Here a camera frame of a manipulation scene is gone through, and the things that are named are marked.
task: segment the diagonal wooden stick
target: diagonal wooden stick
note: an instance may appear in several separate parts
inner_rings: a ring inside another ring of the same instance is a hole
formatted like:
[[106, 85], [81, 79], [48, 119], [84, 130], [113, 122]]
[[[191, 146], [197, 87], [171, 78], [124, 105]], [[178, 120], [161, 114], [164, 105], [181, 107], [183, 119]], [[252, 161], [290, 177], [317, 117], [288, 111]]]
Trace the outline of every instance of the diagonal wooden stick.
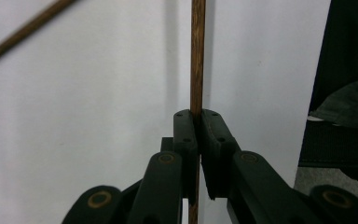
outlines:
[[58, 0], [0, 44], [0, 57], [78, 0]]
[[[205, 36], [205, 0], [193, 0], [191, 9], [191, 84], [190, 111], [194, 125], [200, 124], [202, 110], [202, 81]], [[199, 218], [200, 157], [196, 180], [196, 202], [188, 208], [188, 223], [197, 224]]]

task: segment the gray floor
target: gray floor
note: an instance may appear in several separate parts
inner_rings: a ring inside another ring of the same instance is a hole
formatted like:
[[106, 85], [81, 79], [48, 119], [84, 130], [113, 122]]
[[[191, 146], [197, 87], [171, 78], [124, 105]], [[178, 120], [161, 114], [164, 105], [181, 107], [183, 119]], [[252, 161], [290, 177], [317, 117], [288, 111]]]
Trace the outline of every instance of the gray floor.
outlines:
[[332, 185], [345, 189], [358, 197], [358, 181], [344, 175], [339, 169], [299, 167], [295, 189], [310, 194], [314, 186]]

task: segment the vertical wooden stick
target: vertical wooden stick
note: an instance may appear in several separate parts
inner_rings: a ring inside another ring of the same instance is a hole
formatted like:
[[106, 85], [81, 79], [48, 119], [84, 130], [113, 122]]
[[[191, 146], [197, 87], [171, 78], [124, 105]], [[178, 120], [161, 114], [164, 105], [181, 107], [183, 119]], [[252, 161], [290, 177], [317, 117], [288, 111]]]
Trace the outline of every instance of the vertical wooden stick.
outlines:
[[0, 57], [78, 0], [58, 0], [0, 44]]
[[[202, 81], [205, 36], [205, 0], [193, 0], [191, 10], [191, 84], [190, 111], [194, 125], [200, 124], [202, 110]], [[196, 202], [188, 208], [188, 223], [197, 224], [199, 219], [200, 157], [196, 180]]]

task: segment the wooden stick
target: wooden stick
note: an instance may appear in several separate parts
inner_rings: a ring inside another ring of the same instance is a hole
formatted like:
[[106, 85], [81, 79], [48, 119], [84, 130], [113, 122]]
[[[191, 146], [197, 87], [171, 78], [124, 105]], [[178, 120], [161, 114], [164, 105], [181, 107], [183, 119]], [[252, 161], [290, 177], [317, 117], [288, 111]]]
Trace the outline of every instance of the wooden stick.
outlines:
[[[193, 0], [191, 10], [191, 84], [190, 111], [194, 125], [200, 124], [205, 36], [205, 0]], [[196, 201], [188, 207], [188, 223], [199, 222], [200, 157], [198, 158]]]
[[0, 57], [78, 0], [58, 0], [0, 44]]

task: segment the white surface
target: white surface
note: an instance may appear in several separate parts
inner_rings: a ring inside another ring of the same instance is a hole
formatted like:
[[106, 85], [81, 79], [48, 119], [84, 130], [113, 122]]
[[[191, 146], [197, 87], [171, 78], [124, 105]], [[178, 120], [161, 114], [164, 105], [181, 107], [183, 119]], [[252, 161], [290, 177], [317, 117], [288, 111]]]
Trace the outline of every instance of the white surface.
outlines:
[[[0, 0], [0, 39], [51, 2]], [[328, 6], [207, 5], [204, 107], [290, 185]], [[189, 105], [190, 10], [83, 0], [0, 60], [0, 223], [59, 223], [85, 190], [142, 178]], [[202, 204], [200, 223], [229, 223], [224, 203]]]

